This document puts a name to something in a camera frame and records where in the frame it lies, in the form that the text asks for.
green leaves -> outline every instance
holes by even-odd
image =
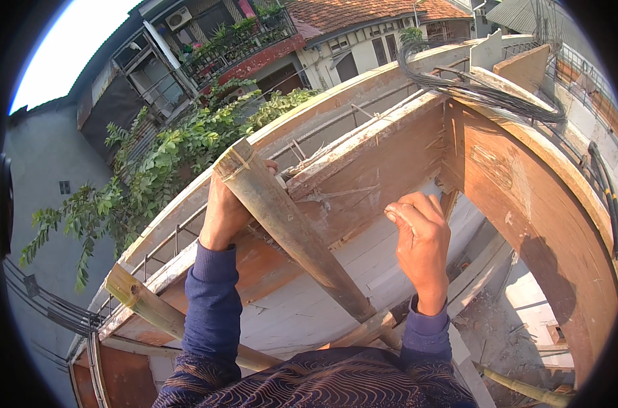
[[[115,175],[100,189],[82,185],[59,209],[37,210],[32,216],[36,237],[21,251],[19,264],[32,263],[36,252],[48,241],[50,231],[57,231],[63,223],[62,233],[82,242],[82,253],[75,266],[75,291],[81,293],[89,282],[88,262],[96,240],[109,236],[115,243],[114,258],[118,258],[194,175],[209,168],[227,147],[317,94],[317,91],[300,89],[286,96],[275,92],[255,115],[245,118],[244,104],[261,91],[248,92],[233,102],[228,102],[227,96],[236,87],[254,84],[253,80],[236,78],[223,85],[215,83],[209,95],[195,101],[196,109],[180,119],[174,129],[165,129],[157,135],[138,162],[129,165],[124,180],[127,189]],[[125,174],[127,157],[147,114],[147,108],[143,107],[129,130],[115,123],[107,125],[109,137],[105,143],[120,145],[114,158],[114,174]]]

pipe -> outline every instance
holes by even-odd
[[[488,3],[488,0],[484,0],[484,2],[478,6],[476,6],[475,8],[472,9],[472,18],[474,19],[474,36],[476,38],[479,37],[479,29],[477,27],[477,16],[475,15],[475,12],[477,10],[479,10],[481,7],[485,6],[486,3]]]

wall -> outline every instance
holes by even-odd
[[[21,249],[36,235],[31,227],[32,214],[39,208],[59,208],[70,197],[60,195],[59,181],[69,180],[71,192],[75,192],[86,182],[104,185],[112,173],[77,131],[75,105],[35,113],[10,128],[5,135],[4,151],[12,160],[14,182],[14,233],[9,258],[18,265]],[[114,264],[114,243],[109,238],[96,243],[94,256],[89,260],[89,283],[83,294],[76,295],[75,264],[81,252],[79,241],[65,238],[61,229],[58,233],[52,231],[50,241],[23,271],[27,275],[34,273],[44,289],[86,308]],[[58,371],[54,363],[29,347],[34,339],[53,353],[65,356],[73,333],[36,314],[11,290],[9,294],[19,332],[37,369],[64,406],[76,406],[68,374]]]
[[[397,22],[393,22],[392,29],[390,29],[390,23],[387,29],[388,32],[386,33],[384,33],[382,29],[380,29],[379,34],[375,35],[374,37],[370,37],[371,28],[365,28],[338,38],[339,42],[347,39],[349,49],[352,51],[354,63],[356,64],[356,69],[358,70],[359,75],[365,73],[366,71],[379,67],[377,57],[375,56],[375,50],[372,46],[372,40],[375,38],[381,38],[382,43],[384,44],[386,59],[387,61],[392,62],[390,58],[390,53],[388,53],[386,36],[390,34],[395,35],[395,44],[397,45],[397,49],[399,50],[400,27]],[[331,58],[331,55],[333,55],[334,53],[340,53],[341,50],[336,50],[332,52],[329,44],[325,42],[319,45],[319,47],[321,50],[320,52],[317,51],[315,48],[310,48],[309,50],[299,49],[296,51],[296,54],[298,56],[298,59],[302,63],[302,67],[306,70],[306,75],[309,78],[313,89],[329,89],[341,83],[341,78],[338,76],[336,66],[332,67],[333,62]]]

gray wall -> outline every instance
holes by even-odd
[[[46,110],[27,116],[5,135],[5,153],[12,160],[14,182],[14,233],[10,258],[18,259],[28,242],[35,237],[32,213],[48,206],[59,208],[70,194],[60,194],[60,180],[69,180],[71,192],[87,181],[98,187],[109,181],[112,172],[91,148],[76,126],[76,106]],[[23,271],[36,276],[44,289],[86,308],[104,277],[114,264],[114,242],[98,241],[89,261],[89,283],[76,295],[75,264],[82,245],[76,238],[52,231],[50,241],[37,252],[32,265]],[[32,350],[30,340],[66,356],[73,333],[37,314],[9,290],[14,318],[33,362],[66,407],[76,407],[68,374]]]

roof tile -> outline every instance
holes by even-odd
[[[287,7],[298,20],[311,21],[311,24],[323,33],[331,33],[352,24],[413,12],[413,1],[296,0]],[[419,4],[417,10],[427,12],[419,16],[420,21],[471,18],[468,13],[446,0],[427,0]]]

